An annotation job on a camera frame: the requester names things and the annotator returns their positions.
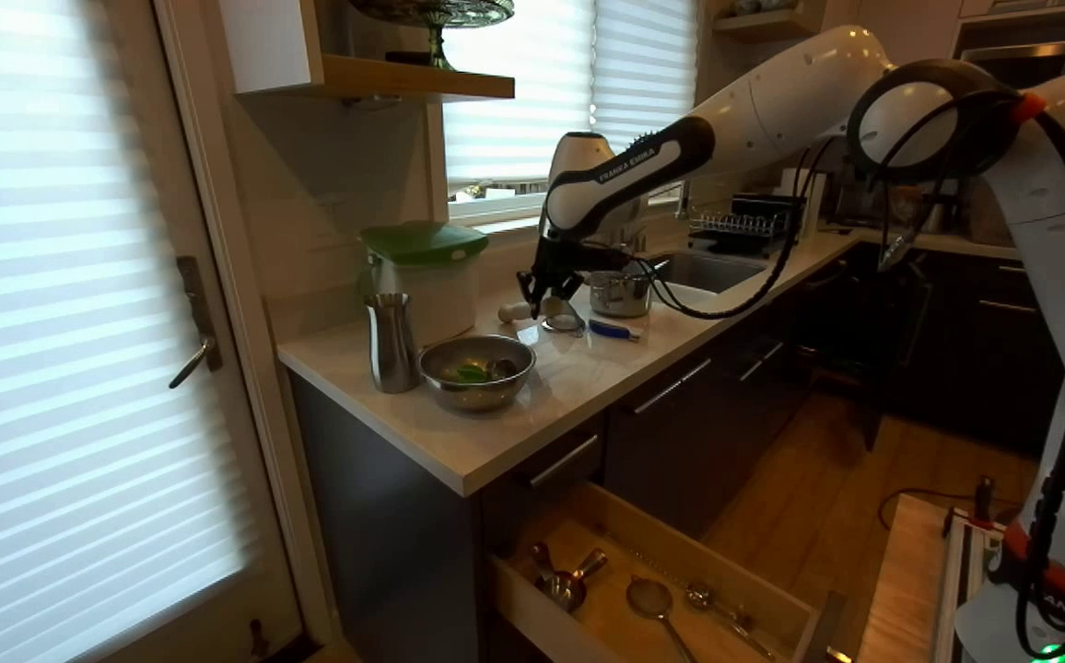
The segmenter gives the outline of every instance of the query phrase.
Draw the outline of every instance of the white window blind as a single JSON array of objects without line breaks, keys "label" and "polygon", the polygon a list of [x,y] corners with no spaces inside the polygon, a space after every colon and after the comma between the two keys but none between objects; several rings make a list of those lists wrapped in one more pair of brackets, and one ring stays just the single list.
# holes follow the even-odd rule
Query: white window blind
[{"label": "white window blind", "polygon": [[173,248],[80,0],[0,0],[0,660],[74,660],[242,566]]},{"label": "white window blind", "polygon": [[448,218],[535,218],[562,132],[621,151],[690,111],[698,0],[524,0],[500,27],[446,29],[446,54],[511,74],[518,96],[446,104]]}]

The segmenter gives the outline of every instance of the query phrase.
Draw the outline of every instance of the metal bowl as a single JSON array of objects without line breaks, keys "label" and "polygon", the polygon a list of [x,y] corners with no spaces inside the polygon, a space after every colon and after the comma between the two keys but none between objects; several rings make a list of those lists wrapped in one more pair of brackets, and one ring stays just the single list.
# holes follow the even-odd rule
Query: metal bowl
[{"label": "metal bowl", "polygon": [[460,337],[424,349],[424,391],[458,412],[503,408],[535,368],[532,345],[496,337]]}]

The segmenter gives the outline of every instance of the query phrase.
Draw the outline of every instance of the white countertop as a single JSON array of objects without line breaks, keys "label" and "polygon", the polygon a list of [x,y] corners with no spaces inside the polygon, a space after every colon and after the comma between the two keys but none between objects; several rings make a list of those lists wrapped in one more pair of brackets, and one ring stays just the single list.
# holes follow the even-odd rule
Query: white countertop
[{"label": "white countertop", "polygon": [[[775,295],[796,286],[823,264],[838,261],[847,248],[863,242],[866,236],[834,236],[818,232],[802,241]],[[682,290],[690,305],[699,310],[725,310],[743,304],[764,277],[750,277],[723,295]],[[496,305],[480,304],[480,337],[496,337]],[[448,412],[436,404],[424,391],[384,396],[370,376],[370,338],[366,320],[346,320],[344,327],[329,327],[304,338],[280,342],[280,361],[303,376],[311,387],[329,396],[335,404],[352,412],[366,426],[371,426],[384,444],[402,450],[409,460],[426,469],[440,484],[454,494],[467,499],[550,446],[554,439],[567,436],[571,426],[597,418],[603,404],[618,401],[645,380],[659,376],[734,320],[694,320],[651,305],[650,317],[631,320],[640,338],[602,338],[602,337],[518,337],[535,349],[535,376],[518,391],[518,398],[485,418]]]}]

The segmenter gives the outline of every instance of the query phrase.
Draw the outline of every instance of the open drawer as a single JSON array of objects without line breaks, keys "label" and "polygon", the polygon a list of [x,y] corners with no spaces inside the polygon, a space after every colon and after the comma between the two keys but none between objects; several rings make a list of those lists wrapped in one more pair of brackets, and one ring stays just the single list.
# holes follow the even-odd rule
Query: open drawer
[{"label": "open drawer", "polygon": [[[545,543],[558,566],[576,566],[593,550],[608,565],[587,577],[587,601],[567,617],[532,577],[532,544]],[[511,558],[489,558],[495,601],[503,622],[535,643],[550,660],[682,660],[662,622],[628,606],[631,577],[655,577],[671,590],[671,622],[694,660],[823,660],[823,618],[802,601],[766,585],[699,543],[655,523],[602,487],[578,484],[538,510],[518,532]],[[685,601],[685,585],[705,584],[717,606],[750,617],[747,645],[717,613]]]}]

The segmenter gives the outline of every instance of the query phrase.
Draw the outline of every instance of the floor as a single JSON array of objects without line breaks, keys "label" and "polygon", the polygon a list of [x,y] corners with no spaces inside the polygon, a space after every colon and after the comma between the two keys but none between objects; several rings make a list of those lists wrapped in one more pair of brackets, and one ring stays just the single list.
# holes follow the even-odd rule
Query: floor
[{"label": "floor", "polygon": [[994,479],[994,512],[1012,512],[1034,460],[885,418],[863,446],[854,404],[812,396],[705,543],[808,606],[839,601],[834,645],[860,654],[895,494],[970,505]]}]

